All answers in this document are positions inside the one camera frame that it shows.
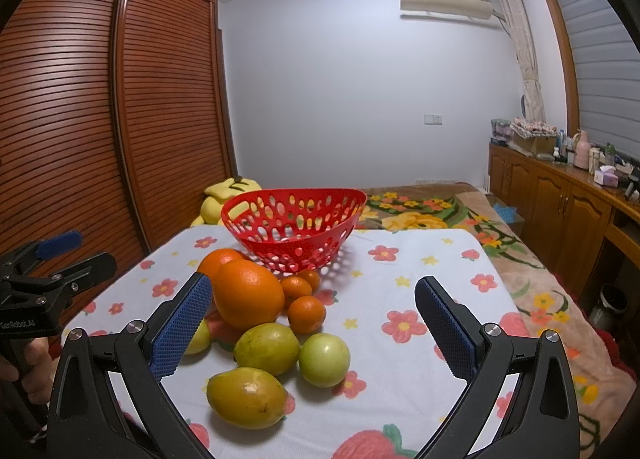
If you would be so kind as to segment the person's left hand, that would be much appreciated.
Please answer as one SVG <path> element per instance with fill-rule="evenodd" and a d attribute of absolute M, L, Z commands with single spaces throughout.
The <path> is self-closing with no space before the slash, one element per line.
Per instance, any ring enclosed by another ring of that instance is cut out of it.
<path fill-rule="evenodd" d="M 50 401 L 54 375 L 53 359 L 49 354 L 49 341 L 46 338 L 35 339 L 24 347 L 24 359 L 28 371 L 21 375 L 18 370 L 1 358 L 1 380 L 22 381 L 29 400 L 35 405 L 44 405 Z"/>

